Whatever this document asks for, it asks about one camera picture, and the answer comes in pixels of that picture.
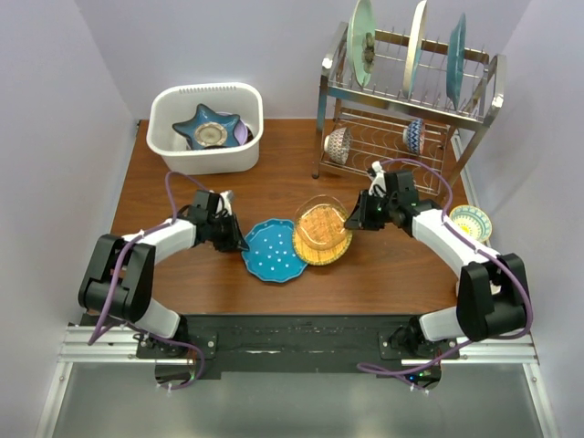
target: blue scalloped plate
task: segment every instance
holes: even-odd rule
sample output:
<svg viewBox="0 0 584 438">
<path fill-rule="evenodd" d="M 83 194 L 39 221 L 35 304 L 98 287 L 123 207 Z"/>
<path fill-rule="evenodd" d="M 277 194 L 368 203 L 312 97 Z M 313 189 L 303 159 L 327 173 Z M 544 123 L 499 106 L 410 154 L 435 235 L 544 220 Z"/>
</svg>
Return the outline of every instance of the blue scalloped plate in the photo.
<svg viewBox="0 0 584 438">
<path fill-rule="evenodd" d="M 245 241 L 249 251 L 242 252 L 245 267 L 262 281 L 285 283 L 302 274 L 307 263 L 300 260 L 292 245 L 294 223 L 269 219 L 252 228 Z"/>
<path fill-rule="evenodd" d="M 472 205 L 459 205 L 450 212 L 450 218 L 465 233 L 481 243 L 485 242 L 493 232 L 489 216 Z"/>
</svg>

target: dish rack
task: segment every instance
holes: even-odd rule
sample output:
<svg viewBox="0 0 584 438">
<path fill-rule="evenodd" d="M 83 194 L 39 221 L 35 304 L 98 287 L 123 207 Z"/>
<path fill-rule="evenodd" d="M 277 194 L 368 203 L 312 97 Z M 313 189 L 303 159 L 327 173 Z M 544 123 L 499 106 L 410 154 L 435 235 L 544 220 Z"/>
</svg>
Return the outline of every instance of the dish rack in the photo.
<svg viewBox="0 0 584 438">
<path fill-rule="evenodd" d="M 374 68 L 369 84 L 362 88 L 353 77 L 346 59 L 347 23 L 340 23 L 322 61 L 318 94 L 317 135 L 314 145 L 313 178 L 321 170 L 339 174 L 367 176 L 377 160 L 409 158 L 423 162 L 442 174 L 452 186 L 485 136 L 503 105 L 506 58 L 490 58 L 484 49 L 464 50 L 464 78 L 459 109 L 446 97 L 448 44 L 422 40 L 420 61 L 413 93 L 402 94 L 405 57 L 410 38 L 404 33 L 375 31 Z M 324 152 L 325 118 L 329 98 L 334 106 L 332 129 L 347 127 L 353 141 L 345 164 L 333 162 Z M 425 146 L 421 155 L 408 151 L 402 133 L 415 119 L 426 124 Z M 446 147 L 457 130 L 469 130 L 464 151 L 445 174 Z M 438 179 L 430 172 L 410 164 L 385 167 L 413 171 L 419 191 L 440 193 Z"/>
</svg>

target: yellow plate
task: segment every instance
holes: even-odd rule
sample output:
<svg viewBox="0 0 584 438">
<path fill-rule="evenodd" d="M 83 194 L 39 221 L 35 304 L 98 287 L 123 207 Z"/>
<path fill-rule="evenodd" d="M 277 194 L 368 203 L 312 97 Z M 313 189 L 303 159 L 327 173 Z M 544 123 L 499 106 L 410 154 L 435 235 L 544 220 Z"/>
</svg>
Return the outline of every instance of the yellow plate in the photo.
<svg viewBox="0 0 584 438">
<path fill-rule="evenodd" d="M 295 230 L 292 236 L 292 243 L 296 254 L 301 260 L 304 260 L 309 265 L 323 266 L 339 260 L 347 252 L 353 233 L 348 231 L 345 236 L 346 238 L 342 242 L 332 248 L 318 250 L 308 246 L 306 241 L 298 234 L 298 230 Z"/>
</svg>

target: blue polka dot plate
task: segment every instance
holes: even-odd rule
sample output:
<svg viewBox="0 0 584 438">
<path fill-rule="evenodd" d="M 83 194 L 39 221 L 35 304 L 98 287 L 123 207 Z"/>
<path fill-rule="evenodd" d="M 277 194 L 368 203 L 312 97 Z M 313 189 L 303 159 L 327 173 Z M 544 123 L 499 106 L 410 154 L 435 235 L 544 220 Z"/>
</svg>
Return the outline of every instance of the blue polka dot plate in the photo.
<svg viewBox="0 0 584 438">
<path fill-rule="evenodd" d="M 300 276 L 307 263 L 294 251 L 294 223 L 269 219 L 257 224 L 245 237 L 249 251 L 243 252 L 245 267 L 262 281 L 285 283 Z"/>
</svg>

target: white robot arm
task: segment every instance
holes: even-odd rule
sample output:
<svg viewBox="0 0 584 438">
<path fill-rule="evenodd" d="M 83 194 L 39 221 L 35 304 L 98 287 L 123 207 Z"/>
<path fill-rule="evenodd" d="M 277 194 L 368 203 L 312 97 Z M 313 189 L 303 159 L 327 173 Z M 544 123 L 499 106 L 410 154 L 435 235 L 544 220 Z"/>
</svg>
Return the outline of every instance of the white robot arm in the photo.
<svg viewBox="0 0 584 438">
<path fill-rule="evenodd" d="M 478 341 L 526 325 L 526 310 L 518 291 L 482 254 L 505 264 L 527 290 L 525 267 L 517 255 L 500 255 L 476 241 L 472 241 L 474 249 L 463 243 L 451 230 L 464 232 L 440 206 L 419 199 L 411 172 L 385 172 L 374 162 L 369 174 L 371 186 L 361 191 L 345 227 L 377 231 L 393 223 L 432 249 L 459 277 L 457 306 L 415 318 L 407 330 L 408 342 L 460 336 Z"/>
<path fill-rule="evenodd" d="M 206 241 L 213 242 L 220 252 L 248 250 L 232 211 L 232 198 L 230 191 L 200 190 L 192 205 L 184 206 L 178 217 L 168 219 L 148 235 L 140 231 L 123 237 L 100 237 L 79 290 L 79 304 L 86 309 L 103 309 L 121 249 L 134 242 L 125 255 L 123 276 L 115 287 L 109 314 L 161 338 L 186 340 L 180 339 L 185 331 L 180 330 L 184 318 L 151 296 L 154 267 L 169 256 Z"/>
</svg>

